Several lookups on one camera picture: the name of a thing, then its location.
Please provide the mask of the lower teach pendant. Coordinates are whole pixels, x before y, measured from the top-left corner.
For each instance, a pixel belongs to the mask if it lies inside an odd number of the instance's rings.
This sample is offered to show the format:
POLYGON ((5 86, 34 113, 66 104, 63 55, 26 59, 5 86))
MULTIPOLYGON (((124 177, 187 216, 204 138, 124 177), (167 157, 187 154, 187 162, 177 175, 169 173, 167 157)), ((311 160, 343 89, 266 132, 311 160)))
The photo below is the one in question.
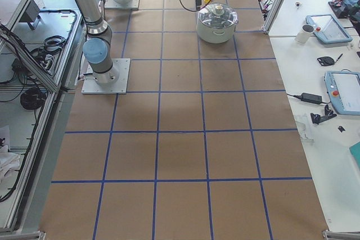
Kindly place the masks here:
POLYGON ((342 115, 359 116, 359 73, 327 71, 324 81, 335 111, 342 115))

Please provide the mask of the clear plastic block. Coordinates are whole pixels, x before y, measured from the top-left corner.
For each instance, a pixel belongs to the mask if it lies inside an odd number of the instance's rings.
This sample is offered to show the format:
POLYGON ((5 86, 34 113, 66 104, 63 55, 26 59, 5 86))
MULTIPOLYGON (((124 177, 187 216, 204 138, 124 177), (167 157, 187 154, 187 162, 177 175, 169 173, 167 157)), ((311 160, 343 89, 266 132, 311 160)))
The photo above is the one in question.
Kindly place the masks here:
POLYGON ((304 143, 313 144, 314 136, 311 130, 312 123, 309 122, 307 115, 294 115, 294 120, 301 141, 304 143))

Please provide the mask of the black power adapter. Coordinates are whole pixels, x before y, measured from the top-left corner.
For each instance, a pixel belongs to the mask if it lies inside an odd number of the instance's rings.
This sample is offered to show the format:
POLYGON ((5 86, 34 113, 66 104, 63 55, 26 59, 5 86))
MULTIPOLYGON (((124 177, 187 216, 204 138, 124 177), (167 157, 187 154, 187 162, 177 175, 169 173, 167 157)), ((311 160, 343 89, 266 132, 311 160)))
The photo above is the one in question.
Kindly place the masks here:
POLYGON ((321 104, 329 104, 330 102, 324 102, 322 100, 322 97, 315 94, 305 93, 303 92, 300 95, 293 95, 293 94, 287 94, 290 97, 294 97, 302 102, 311 103, 315 105, 321 105, 321 104))

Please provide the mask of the black bracket part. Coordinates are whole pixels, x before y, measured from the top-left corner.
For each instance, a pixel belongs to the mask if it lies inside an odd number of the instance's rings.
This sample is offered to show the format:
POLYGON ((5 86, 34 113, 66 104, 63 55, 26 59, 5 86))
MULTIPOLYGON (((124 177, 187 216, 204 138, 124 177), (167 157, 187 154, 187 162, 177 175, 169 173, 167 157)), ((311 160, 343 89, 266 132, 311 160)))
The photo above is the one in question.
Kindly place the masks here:
POLYGON ((321 116, 320 114, 310 114, 310 118, 312 120, 313 124, 319 125, 320 123, 323 123, 327 120, 333 119, 337 117, 337 114, 334 113, 332 109, 329 108, 328 105, 324 107, 324 115, 321 116))

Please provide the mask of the upper teach pendant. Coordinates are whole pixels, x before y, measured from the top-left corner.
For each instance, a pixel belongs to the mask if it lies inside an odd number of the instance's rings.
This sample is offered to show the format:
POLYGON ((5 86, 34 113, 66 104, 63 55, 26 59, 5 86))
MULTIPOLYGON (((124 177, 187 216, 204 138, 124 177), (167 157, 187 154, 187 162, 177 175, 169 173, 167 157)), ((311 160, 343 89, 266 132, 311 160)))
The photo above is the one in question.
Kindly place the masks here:
POLYGON ((348 43, 353 38, 332 14, 307 15, 306 23, 314 27, 314 35, 323 44, 348 43))

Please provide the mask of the teach pendant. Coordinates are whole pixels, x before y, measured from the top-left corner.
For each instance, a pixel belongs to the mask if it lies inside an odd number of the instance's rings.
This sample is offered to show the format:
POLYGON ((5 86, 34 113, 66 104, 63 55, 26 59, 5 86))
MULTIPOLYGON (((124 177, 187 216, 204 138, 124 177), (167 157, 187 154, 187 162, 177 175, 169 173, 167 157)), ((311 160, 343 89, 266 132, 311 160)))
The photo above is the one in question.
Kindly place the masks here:
POLYGON ((323 44, 348 43, 353 38, 332 14, 307 15, 306 23, 314 27, 314 35, 323 44))
POLYGON ((324 81, 335 111, 342 115, 359 116, 359 73, 327 71, 324 81))

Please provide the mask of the glass pot lid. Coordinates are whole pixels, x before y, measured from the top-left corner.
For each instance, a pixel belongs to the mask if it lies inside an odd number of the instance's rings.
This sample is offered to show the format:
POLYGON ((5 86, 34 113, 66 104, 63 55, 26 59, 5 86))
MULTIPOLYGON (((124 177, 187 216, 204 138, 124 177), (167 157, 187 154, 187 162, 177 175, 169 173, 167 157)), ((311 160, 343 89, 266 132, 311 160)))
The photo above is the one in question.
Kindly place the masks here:
POLYGON ((214 29, 229 28, 238 23, 236 11, 222 3, 208 4, 198 12, 197 19, 203 25, 214 29))

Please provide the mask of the white mug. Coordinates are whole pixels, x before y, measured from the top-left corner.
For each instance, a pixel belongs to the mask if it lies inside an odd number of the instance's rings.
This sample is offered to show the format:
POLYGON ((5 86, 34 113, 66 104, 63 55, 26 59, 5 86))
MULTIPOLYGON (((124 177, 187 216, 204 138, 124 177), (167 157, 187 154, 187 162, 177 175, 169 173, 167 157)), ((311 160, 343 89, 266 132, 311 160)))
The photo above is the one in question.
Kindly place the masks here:
POLYGON ((304 24, 301 27, 301 30, 298 32, 297 36, 295 37, 295 41, 300 44, 305 44, 308 39, 313 35, 314 27, 310 24, 304 24))

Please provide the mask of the small black round object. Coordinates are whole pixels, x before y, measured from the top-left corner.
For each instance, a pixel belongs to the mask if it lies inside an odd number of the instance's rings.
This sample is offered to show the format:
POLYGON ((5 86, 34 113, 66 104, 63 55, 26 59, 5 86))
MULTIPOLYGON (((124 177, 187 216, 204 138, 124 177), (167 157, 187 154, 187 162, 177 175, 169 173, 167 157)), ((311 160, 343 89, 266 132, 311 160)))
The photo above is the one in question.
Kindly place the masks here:
POLYGON ((332 66, 335 64, 335 60, 329 56, 319 57, 317 58, 317 61, 321 66, 332 66))

